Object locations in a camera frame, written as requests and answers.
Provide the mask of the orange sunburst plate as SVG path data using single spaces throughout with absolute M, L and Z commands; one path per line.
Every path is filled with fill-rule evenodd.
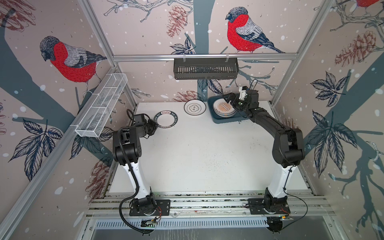
M 237 112 L 231 104 L 227 103 L 224 99 L 218 99 L 213 103 L 214 112 L 222 118 L 233 117 Z

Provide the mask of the green ring plate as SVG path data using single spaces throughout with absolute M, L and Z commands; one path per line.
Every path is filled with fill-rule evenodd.
M 161 129 L 169 129 L 178 122 L 178 116 L 173 111 L 161 111 L 154 116 L 154 121 Z

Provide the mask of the white plate black flower outline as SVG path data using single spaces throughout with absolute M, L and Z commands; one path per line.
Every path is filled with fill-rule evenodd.
M 184 105 L 184 111 L 190 116 L 202 115 L 206 109 L 206 104 L 201 100 L 190 100 Z

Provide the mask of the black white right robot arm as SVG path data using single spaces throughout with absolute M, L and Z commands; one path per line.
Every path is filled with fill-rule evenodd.
M 267 110 L 261 108 L 257 90 L 242 87 L 239 94 L 227 94 L 224 100 L 237 112 L 245 113 L 249 120 L 264 128 L 274 138 L 272 156 L 279 167 L 266 188 L 263 209 L 268 214 L 278 212 L 287 214 L 289 212 L 287 186 L 293 172 L 305 158 L 302 131 L 282 124 Z

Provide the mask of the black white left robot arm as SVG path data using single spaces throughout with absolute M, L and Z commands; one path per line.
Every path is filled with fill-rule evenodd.
M 158 214 L 159 210 L 139 164 L 142 156 L 140 139 L 154 135 L 158 125 L 147 114 L 135 115 L 127 110 L 127 115 L 131 124 L 113 133 L 113 156 L 115 162 L 127 172 L 134 187 L 134 194 L 129 199 L 130 216 L 152 216 Z

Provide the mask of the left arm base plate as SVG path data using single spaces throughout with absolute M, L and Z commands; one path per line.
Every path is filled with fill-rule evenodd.
M 144 216 L 168 216 L 170 214 L 171 201 L 170 200 L 133 200 L 130 207 L 130 217 L 144 217 Z

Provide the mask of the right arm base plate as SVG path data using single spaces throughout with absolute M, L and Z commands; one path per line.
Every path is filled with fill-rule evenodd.
M 290 215 L 287 198 L 248 199 L 245 205 L 252 215 Z

